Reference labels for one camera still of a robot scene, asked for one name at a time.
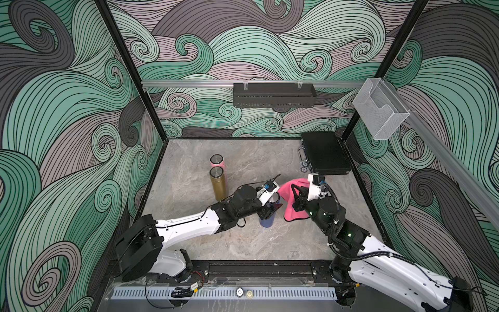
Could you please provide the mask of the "blue thermos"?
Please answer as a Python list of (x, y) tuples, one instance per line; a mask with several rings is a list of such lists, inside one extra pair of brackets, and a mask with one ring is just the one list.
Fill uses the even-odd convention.
[(270, 228), (274, 223), (275, 214), (281, 207), (281, 196), (278, 192), (274, 193), (262, 210), (258, 212), (260, 225), (264, 228)]

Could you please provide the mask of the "pink microfiber cloth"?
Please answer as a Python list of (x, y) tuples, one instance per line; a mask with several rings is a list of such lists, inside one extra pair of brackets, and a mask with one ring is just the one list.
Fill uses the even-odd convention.
[(309, 215), (305, 211), (295, 211), (293, 208), (293, 204), (295, 203), (294, 194), (292, 192), (291, 185), (294, 184), (298, 187), (309, 187), (309, 182), (305, 178), (293, 179), (284, 183), (279, 188), (279, 195), (281, 199), (287, 202), (287, 206), (284, 212), (284, 220), (286, 222), (292, 222), (295, 220), (306, 220), (309, 218)]

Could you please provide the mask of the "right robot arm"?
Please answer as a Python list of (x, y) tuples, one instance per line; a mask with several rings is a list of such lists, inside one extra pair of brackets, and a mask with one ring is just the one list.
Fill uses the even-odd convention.
[(472, 311), (469, 284), (424, 268), (347, 220), (346, 209), (324, 181), (291, 184), (295, 211), (305, 211), (335, 254), (331, 270), (342, 283), (360, 283), (413, 311)]

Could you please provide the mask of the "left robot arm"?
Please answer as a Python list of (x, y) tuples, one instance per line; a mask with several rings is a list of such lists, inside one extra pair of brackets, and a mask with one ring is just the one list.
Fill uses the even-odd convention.
[(277, 198), (279, 189), (274, 181), (257, 188), (243, 185), (201, 213), (168, 220), (156, 220), (151, 214), (141, 216), (116, 243), (118, 276), (123, 282), (148, 274), (166, 274), (177, 281), (187, 279), (192, 272), (191, 259), (186, 250), (171, 250), (171, 246), (230, 230), (253, 214), (267, 219), (276, 207), (271, 199)]

